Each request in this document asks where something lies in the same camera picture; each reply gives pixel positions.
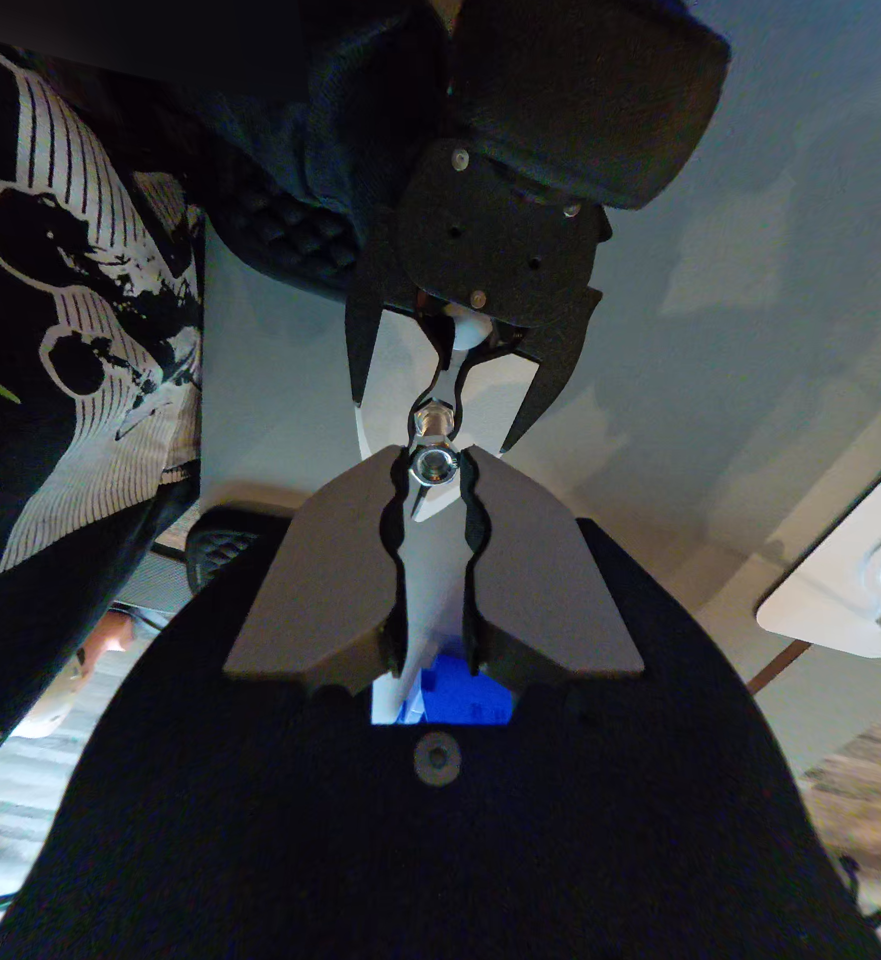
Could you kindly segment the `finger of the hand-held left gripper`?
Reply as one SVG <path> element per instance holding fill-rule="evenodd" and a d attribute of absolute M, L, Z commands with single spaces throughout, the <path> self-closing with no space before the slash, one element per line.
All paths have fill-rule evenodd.
<path fill-rule="evenodd" d="M 406 446 L 410 412 L 423 405 L 439 373 L 439 354 L 410 318 L 386 311 L 380 320 L 362 401 L 355 420 L 362 459 L 386 446 Z M 406 576 L 408 652 L 399 678 L 385 674 L 373 687 L 371 719 L 375 724 L 423 722 L 422 671 L 434 665 L 444 646 L 459 638 L 463 600 L 462 564 L 467 548 L 457 536 L 464 509 L 454 499 L 449 513 L 417 519 L 418 496 L 425 487 L 410 485 L 404 508 L 400 557 Z"/>
<path fill-rule="evenodd" d="M 425 403 L 443 402 L 455 412 L 456 425 L 449 440 L 459 461 L 469 447 L 499 456 L 538 368 L 537 363 L 522 357 L 452 357 L 413 408 L 412 421 Z M 412 520 L 424 522 L 451 506 L 461 495 L 460 478 L 458 468 L 454 479 L 442 486 L 421 486 L 412 479 Z"/>

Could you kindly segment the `silver bolt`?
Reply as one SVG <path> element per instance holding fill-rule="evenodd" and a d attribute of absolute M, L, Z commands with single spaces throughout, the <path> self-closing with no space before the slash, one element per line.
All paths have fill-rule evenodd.
<path fill-rule="evenodd" d="M 423 487 L 443 486 L 451 482 L 460 467 L 460 457 L 445 435 L 417 435 L 410 445 L 409 473 Z"/>

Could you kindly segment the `blue plastic bin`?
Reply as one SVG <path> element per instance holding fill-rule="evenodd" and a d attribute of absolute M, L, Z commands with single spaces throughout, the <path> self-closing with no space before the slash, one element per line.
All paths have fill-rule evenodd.
<path fill-rule="evenodd" d="M 514 700 L 505 686 L 485 674 L 473 675 L 468 663 L 440 654 L 420 670 L 421 724 L 506 726 Z"/>

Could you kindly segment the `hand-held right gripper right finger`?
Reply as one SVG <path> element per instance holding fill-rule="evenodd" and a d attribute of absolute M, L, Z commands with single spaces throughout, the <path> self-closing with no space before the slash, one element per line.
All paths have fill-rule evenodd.
<path fill-rule="evenodd" d="M 470 671 L 511 692 L 641 676 L 643 658 L 571 510 L 476 445 L 462 451 L 459 473 Z"/>

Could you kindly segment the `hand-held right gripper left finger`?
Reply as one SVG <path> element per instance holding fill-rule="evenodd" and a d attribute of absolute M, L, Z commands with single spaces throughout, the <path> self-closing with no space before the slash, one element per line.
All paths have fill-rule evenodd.
<path fill-rule="evenodd" d="M 408 652 L 399 547 L 408 450 L 388 445 L 322 486 L 295 513 L 223 674 L 351 694 L 390 674 Z"/>

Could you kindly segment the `wooden board document stand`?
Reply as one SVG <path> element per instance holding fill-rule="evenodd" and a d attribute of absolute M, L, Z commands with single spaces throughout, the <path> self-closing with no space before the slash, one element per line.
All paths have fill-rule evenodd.
<path fill-rule="evenodd" d="M 755 618 L 792 641 L 881 659 L 881 477 L 787 570 Z"/>

